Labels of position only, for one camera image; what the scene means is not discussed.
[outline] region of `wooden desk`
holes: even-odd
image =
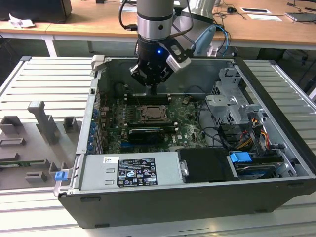
[[[47,34],[103,37],[137,37],[119,24],[119,2],[96,4],[95,0],[72,0],[72,14],[66,24],[51,24]],[[135,12],[123,12],[124,24],[137,23]]]
[[[36,22],[36,27],[18,29],[13,27],[7,21],[0,21],[0,34],[3,33],[21,33],[21,34],[46,34],[46,30],[50,23]]]
[[[285,12],[299,12],[298,9],[287,6],[286,0],[226,0],[225,3],[233,4],[239,13],[243,12],[240,7],[268,9],[269,15],[284,15]],[[305,7],[316,8],[315,3],[296,1],[297,7],[303,12]],[[227,6],[215,7],[213,12],[227,13]],[[232,35],[232,46],[243,47],[276,47],[299,49],[302,46],[313,46],[316,49],[316,25],[313,23],[293,23],[288,16],[278,16],[282,21],[252,20],[248,15],[227,15],[224,25]],[[214,19],[221,24],[220,17]],[[223,40],[222,33],[218,32],[214,40]]]
[[[240,7],[266,8],[276,15],[298,12],[286,5],[287,0],[225,0],[225,3],[233,4],[239,13],[244,13]],[[304,7],[316,7],[311,2],[297,1],[296,5],[303,11]],[[89,51],[93,51],[92,41],[136,42],[137,33],[126,31],[119,24],[119,6],[118,2],[96,4],[94,0],[72,0],[73,11],[66,24],[36,23],[36,28],[20,30],[0,22],[0,34],[7,38],[45,40],[50,56],[58,55],[55,40],[88,41]],[[214,13],[218,11],[227,13],[227,6],[223,4],[213,9]],[[137,22],[135,12],[122,15],[125,24]],[[225,28],[232,35],[231,46],[316,50],[315,24],[293,23],[287,16],[279,16],[282,21],[252,20],[243,16],[247,20],[237,14],[224,19]],[[221,24],[218,16],[214,18]],[[216,32],[212,46],[218,47],[223,40],[224,34]]]

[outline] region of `blue cable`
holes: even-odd
[[[227,40],[227,43],[226,43],[226,48],[225,48],[225,51],[224,51],[224,53],[223,53],[223,56],[222,57],[224,57],[225,56],[225,53],[227,52],[227,50],[228,50],[228,45],[229,45],[229,38],[228,38],[228,34],[227,34],[227,31],[224,29],[224,28],[222,28],[221,26],[219,26],[219,25],[217,25],[217,24],[214,24],[216,27],[218,27],[219,29],[221,29],[223,32],[224,32],[224,34],[225,34],[225,37],[226,37],[226,40]]]

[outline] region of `desk surface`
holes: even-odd
[[[46,34],[46,30],[50,25],[49,22],[36,22],[36,27],[18,29],[13,27],[7,21],[0,21],[0,34],[1,33],[23,33],[23,34]]]
[[[273,15],[284,15],[285,12],[298,12],[297,9],[287,6],[287,0],[226,0],[233,4],[239,13],[240,7],[266,8]],[[303,11],[304,7],[315,8],[315,3],[297,1],[296,5]],[[124,30],[118,21],[120,3],[108,2],[96,4],[94,0],[72,0],[72,15],[66,24],[36,23],[36,28],[16,29],[7,22],[0,22],[0,32],[49,35],[77,35],[77,36],[105,36],[105,37],[137,37],[136,32]],[[214,12],[226,13],[227,6],[215,7]],[[124,12],[125,24],[136,23],[135,12]],[[224,19],[226,29],[232,35],[233,42],[316,45],[316,25],[312,23],[293,23],[287,16],[279,16],[282,21],[252,20],[244,15],[227,15]],[[215,20],[221,24],[218,16]],[[216,32],[214,40],[222,41],[224,34]]]

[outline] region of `paper sheet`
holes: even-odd
[[[35,26],[35,24],[31,21],[31,20],[21,20],[21,19],[18,19],[14,16],[12,16],[11,14],[9,14],[10,16],[10,24],[16,28],[26,28],[26,27],[33,27]]]
[[[248,16],[254,20],[282,21],[277,16],[255,15],[255,14],[248,14]]]

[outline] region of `white desk leg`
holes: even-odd
[[[207,52],[208,57],[216,57],[218,48],[221,46],[220,41],[212,41],[211,42],[211,47],[209,48],[209,51]]]
[[[94,50],[93,50],[92,42],[91,41],[87,41],[87,43],[88,43],[89,53],[93,53]]]
[[[59,57],[59,52],[54,45],[54,36],[45,35],[45,36],[42,36],[42,39],[46,43],[46,47],[48,49],[49,56],[50,57]]]

